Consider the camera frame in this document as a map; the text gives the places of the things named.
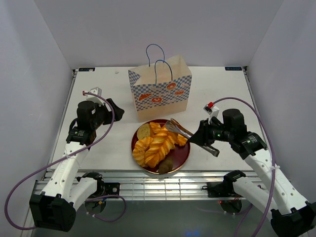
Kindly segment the metal serving tongs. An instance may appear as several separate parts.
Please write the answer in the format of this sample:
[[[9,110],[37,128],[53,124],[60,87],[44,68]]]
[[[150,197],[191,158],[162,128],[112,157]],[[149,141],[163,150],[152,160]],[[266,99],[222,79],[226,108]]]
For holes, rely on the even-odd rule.
[[[188,140],[193,136],[193,134],[190,131],[188,131],[187,129],[182,127],[180,125],[180,123],[177,122],[173,118],[171,118],[170,120],[167,120],[165,126],[168,129],[168,131],[178,133],[178,134],[184,136]],[[218,157],[219,156],[220,151],[218,149],[214,148],[211,145],[206,145],[206,146],[203,145],[203,146],[200,146],[200,147],[203,148],[204,150],[206,150],[207,152],[211,153],[214,157]]]

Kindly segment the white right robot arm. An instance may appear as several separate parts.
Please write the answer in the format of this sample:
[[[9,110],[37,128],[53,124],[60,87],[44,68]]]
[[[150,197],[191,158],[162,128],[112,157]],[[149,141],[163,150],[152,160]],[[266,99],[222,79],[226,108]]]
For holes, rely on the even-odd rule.
[[[220,122],[216,106],[204,109],[210,117],[200,121],[198,130],[189,141],[201,147],[210,146],[215,141],[229,143],[267,188],[266,191],[259,189],[244,173],[235,170],[224,177],[224,193],[241,195],[263,213],[267,208],[267,218],[279,237],[298,237],[315,228],[316,204],[301,195],[279,167],[273,166],[266,143],[258,134],[247,130],[240,110],[224,110]]]

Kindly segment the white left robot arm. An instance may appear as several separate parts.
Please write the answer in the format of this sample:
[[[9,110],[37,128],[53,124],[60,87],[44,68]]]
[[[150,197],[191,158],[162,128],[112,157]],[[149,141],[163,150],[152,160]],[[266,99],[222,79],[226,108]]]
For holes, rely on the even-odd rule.
[[[97,172],[76,174],[96,139],[96,130],[122,119],[124,110],[111,98],[101,102],[99,97],[82,101],[77,117],[71,122],[64,150],[65,160],[58,163],[50,181],[39,195],[33,194],[29,204],[35,226],[68,232],[78,208],[88,198],[105,194],[102,175]]]

